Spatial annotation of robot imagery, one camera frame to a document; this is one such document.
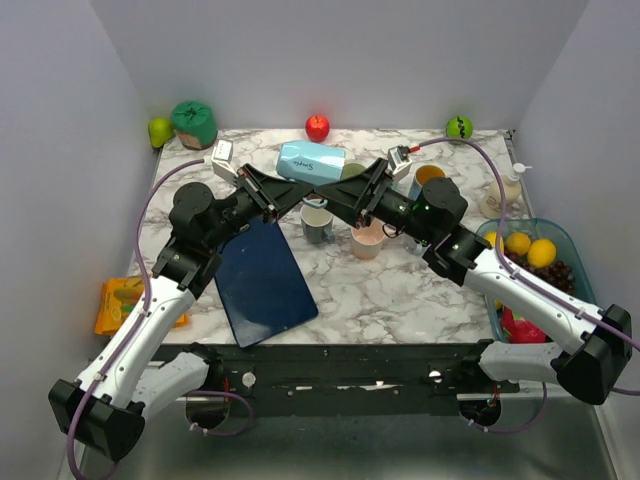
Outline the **pale green mug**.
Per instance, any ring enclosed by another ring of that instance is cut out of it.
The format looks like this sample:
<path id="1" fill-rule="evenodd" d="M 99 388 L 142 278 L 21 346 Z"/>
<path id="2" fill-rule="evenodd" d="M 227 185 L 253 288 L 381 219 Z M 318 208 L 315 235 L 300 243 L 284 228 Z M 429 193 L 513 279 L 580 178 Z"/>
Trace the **pale green mug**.
<path id="1" fill-rule="evenodd" d="M 341 180 L 346 180 L 364 172 L 366 167 L 356 162 L 346 163 L 341 172 Z"/>

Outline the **dark teal upside-down mug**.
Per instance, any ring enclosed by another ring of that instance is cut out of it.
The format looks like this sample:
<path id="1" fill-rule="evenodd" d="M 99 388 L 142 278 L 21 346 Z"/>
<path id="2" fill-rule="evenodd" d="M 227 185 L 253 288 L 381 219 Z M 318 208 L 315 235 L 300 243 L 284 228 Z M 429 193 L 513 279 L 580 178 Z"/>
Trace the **dark teal upside-down mug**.
<path id="1" fill-rule="evenodd" d="M 313 245 L 333 243 L 333 219 L 334 216 L 326 209 L 303 206 L 300 210 L 300 220 L 305 239 Z"/>

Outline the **light blue small mug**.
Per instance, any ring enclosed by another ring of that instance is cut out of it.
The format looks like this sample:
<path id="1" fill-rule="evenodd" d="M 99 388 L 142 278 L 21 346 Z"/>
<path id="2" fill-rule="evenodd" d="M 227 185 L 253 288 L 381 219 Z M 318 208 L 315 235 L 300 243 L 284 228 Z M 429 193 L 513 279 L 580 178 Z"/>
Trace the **light blue small mug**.
<path id="1" fill-rule="evenodd" d="M 344 165 L 345 151 L 342 148 L 290 141 L 280 147 L 276 172 L 287 180 L 321 186 L 339 181 Z"/>

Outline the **pink cup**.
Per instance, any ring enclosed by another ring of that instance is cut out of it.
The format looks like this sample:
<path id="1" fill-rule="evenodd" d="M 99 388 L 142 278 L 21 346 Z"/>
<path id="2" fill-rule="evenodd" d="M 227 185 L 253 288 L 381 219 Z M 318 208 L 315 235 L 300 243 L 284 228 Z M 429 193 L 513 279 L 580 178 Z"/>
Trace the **pink cup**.
<path id="1" fill-rule="evenodd" d="M 351 252 L 362 260 L 374 259 L 381 251 L 386 238 L 382 223 L 375 219 L 367 227 L 351 229 Z"/>

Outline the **blue mug with gold pattern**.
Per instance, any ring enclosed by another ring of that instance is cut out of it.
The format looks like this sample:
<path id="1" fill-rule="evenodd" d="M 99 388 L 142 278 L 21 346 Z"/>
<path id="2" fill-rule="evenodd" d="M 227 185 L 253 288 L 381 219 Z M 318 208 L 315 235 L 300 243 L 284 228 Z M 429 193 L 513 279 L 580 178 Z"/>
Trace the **blue mug with gold pattern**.
<path id="1" fill-rule="evenodd" d="M 424 184 L 433 179 L 433 178 L 445 178 L 446 173 L 435 165 L 423 165 L 420 166 L 414 173 L 412 177 L 411 186 L 408 193 L 408 198 L 410 200 L 415 200 L 420 192 Z"/>

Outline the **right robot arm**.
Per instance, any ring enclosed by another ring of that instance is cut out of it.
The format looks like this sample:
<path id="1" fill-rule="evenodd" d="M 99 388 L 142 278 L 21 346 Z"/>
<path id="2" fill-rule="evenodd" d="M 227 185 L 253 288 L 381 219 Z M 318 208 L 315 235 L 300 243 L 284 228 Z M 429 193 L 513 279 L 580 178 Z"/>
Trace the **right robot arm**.
<path id="1" fill-rule="evenodd" d="M 557 384 L 576 399 L 601 405 L 631 359 L 631 318 L 569 295 L 505 260 L 497 244 L 461 225 L 467 202 L 449 178 L 427 181 L 411 200 L 394 191 L 386 162 L 315 188 L 328 210 L 353 227 L 378 219 L 426 244 L 423 258 L 442 278 L 500 301 L 550 337 L 544 344 L 493 342 L 464 362 L 460 379 L 480 392 L 494 381 Z"/>

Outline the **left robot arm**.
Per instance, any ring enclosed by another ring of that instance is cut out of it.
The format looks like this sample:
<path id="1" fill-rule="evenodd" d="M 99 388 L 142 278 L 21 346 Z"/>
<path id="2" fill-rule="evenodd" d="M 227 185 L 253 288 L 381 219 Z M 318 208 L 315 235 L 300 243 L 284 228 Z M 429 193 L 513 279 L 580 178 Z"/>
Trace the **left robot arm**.
<path id="1" fill-rule="evenodd" d="M 66 434 L 70 469 L 77 472 L 82 444 L 113 463 L 137 444 L 146 422 L 185 395 L 214 393 L 222 372 L 214 351 L 195 344 L 160 367 L 145 370 L 175 322 L 213 280 L 223 245 L 259 218 L 274 223 L 312 193 L 312 185 L 263 174 L 249 164 L 235 173 L 236 188 L 215 198 L 204 183 L 190 182 L 174 195 L 167 244 L 151 270 L 143 270 L 143 293 L 102 352 L 75 380 L 58 380 L 49 402 Z"/>

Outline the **red apple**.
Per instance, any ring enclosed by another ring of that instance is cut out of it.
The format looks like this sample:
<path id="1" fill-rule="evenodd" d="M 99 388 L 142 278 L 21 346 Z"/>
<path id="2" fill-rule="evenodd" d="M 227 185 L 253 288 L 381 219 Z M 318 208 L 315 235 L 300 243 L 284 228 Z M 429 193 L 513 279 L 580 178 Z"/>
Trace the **red apple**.
<path id="1" fill-rule="evenodd" d="M 330 133 L 329 119 L 324 115 L 311 115 L 305 122 L 305 133 L 312 142 L 324 142 Z"/>

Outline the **dark blue tray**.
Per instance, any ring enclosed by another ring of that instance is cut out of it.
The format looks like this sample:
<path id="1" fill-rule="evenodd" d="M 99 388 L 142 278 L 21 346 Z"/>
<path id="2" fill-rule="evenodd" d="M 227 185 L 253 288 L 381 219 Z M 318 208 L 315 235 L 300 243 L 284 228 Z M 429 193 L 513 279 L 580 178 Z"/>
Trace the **dark blue tray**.
<path id="1" fill-rule="evenodd" d="M 278 224 L 254 219 L 220 253 L 215 284 L 239 347 L 256 345 L 318 316 Z"/>

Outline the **green wrapped cylinder package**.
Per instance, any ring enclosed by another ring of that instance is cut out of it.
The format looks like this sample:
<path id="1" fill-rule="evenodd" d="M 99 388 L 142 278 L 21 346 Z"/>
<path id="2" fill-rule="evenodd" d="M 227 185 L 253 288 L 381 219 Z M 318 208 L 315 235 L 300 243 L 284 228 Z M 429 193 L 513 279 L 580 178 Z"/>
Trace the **green wrapped cylinder package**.
<path id="1" fill-rule="evenodd" d="M 197 101 L 179 103 L 171 112 L 170 121 L 182 145 L 190 150 L 210 148 L 218 128 L 208 105 Z"/>

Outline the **green striped ball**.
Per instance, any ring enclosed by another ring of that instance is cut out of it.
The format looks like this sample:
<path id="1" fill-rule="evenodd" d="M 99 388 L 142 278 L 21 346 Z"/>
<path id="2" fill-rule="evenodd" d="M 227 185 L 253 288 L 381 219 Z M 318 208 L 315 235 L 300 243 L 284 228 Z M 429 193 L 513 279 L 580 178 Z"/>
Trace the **green striped ball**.
<path id="1" fill-rule="evenodd" d="M 458 115 L 448 121 L 445 133 L 451 143 L 460 144 L 461 139 L 469 140 L 472 137 L 473 124 L 468 117 Z"/>

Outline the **yellow-green pear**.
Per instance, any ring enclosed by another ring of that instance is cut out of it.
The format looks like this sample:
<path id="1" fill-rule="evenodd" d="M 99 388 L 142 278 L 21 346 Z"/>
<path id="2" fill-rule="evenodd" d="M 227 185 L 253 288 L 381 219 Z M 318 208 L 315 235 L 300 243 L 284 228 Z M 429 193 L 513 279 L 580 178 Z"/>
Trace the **yellow-green pear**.
<path id="1" fill-rule="evenodd" d="M 158 149 L 174 136 L 174 129 L 169 119 L 156 117 L 149 122 L 148 133 L 151 146 Z"/>

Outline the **cream lotion pump bottle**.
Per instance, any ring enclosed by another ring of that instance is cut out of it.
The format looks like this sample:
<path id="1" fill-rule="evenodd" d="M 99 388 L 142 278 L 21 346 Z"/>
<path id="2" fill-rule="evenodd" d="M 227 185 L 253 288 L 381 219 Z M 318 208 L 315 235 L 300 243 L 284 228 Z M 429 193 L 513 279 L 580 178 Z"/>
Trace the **cream lotion pump bottle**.
<path id="1" fill-rule="evenodd" d="M 500 175 L 500 180 L 494 180 L 488 187 L 480 202 L 481 213 L 489 219 L 498 219 L 502 215 L 502 201 L 509 209 L 521 196 L 521 177 L 531 166 L 514 163 L 506 174 Z"/>

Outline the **yellow mango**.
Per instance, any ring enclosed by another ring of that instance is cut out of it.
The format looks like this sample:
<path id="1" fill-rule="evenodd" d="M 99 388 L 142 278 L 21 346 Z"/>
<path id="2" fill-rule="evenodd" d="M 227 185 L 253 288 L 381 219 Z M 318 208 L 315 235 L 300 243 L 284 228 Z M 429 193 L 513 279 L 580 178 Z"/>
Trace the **yellow mango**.
<path id="1" fill-rule="evenodd" d="M 504 249 L 505 249 L 504 239 L 501 236 L 499 236 L 496 231 L 486 233 L 484 235 L 484 239 L 489 242 L 492 248 L 495 248 L 496 246 L 498 246 L 499 250 L 501 252 L 504 252 Z"/>

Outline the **orange fruit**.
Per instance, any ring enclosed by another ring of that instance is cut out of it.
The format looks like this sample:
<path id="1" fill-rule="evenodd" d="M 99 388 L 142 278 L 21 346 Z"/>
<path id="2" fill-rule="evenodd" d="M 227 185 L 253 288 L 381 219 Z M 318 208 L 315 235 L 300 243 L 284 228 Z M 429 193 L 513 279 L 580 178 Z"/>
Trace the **orange fruit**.
<path id="1" fill-rule="evenodd" d="M 532 241 L 528 235 L 523 232 L 512 233 L 505 242 L 506 249 L 520 257 L 525 256 L 530 250 Z"/>

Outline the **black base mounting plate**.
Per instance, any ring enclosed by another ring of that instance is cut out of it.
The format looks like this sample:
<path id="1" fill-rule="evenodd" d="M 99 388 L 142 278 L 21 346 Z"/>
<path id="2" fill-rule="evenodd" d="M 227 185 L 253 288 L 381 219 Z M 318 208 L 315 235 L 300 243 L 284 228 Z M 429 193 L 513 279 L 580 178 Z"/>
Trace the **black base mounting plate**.
<path id="1" fill-rule="evenodd" d="M 490 397 L 517 387 L 479 367 L 489 341 L 414 345 L 213 345 L 214 379 L 227 380 L 230 414 L 334 417 L 430 414 L 455 416 L 458 399 Z"/>

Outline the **orange snack bag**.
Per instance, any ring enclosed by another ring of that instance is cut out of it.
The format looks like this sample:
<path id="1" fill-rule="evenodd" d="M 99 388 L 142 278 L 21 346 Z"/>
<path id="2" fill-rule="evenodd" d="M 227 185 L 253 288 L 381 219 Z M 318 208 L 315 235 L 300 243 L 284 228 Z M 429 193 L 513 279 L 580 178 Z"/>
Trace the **orange snack bag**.
<path id="1" fill-rule="evenodd" d="M 103 284 L 94 333 L 114 335 L 129 317 L 144 291 L 140 276 L 112 278 Z"/>

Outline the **yellow lemon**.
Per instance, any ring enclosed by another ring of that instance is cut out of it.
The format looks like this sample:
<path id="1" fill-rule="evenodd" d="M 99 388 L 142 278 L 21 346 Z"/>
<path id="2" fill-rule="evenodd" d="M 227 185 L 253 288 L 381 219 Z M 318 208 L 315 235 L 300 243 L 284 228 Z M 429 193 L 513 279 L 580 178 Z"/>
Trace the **yellow lemon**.
<path id="1" fill-rule="evenodd" d="M 552 265 L 556 255 L 555 244 L 548 238 L 541 238 L 531 243 L 527 252 L 527 262 L 531 267 L 541 269 Z"/>

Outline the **red dragon fruit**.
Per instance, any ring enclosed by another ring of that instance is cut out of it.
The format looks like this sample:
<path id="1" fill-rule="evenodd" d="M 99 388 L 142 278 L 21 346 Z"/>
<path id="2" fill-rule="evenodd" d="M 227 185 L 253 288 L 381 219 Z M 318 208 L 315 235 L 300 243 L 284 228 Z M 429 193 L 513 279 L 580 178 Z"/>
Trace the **red dragon fruit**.
<path id="1" fill-rule="evenodd" d="M 547 341 L 542 330 L 509 308 L 502 309 L 500 325 L 508 343 L 541 344 Z"/>

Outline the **dark purple grapes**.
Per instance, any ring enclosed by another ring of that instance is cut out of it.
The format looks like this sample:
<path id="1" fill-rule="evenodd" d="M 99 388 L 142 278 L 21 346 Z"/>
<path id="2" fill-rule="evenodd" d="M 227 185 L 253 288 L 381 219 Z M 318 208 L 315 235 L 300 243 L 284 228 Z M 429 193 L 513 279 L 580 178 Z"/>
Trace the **dark purple grapes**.
<path id="1" fill-rule="evenodd" d="M 555 261 L 551 265 L 537 268 L 529 264 L 529 262 L 515 252 L 505 251 L 505 256 L 515 262 L 518 266 L 524 268 L 537 278 L 544 280 L 553 287 L 573 295 L 575 293 L 575 275 L 573 268 L 562 261 Z"/>

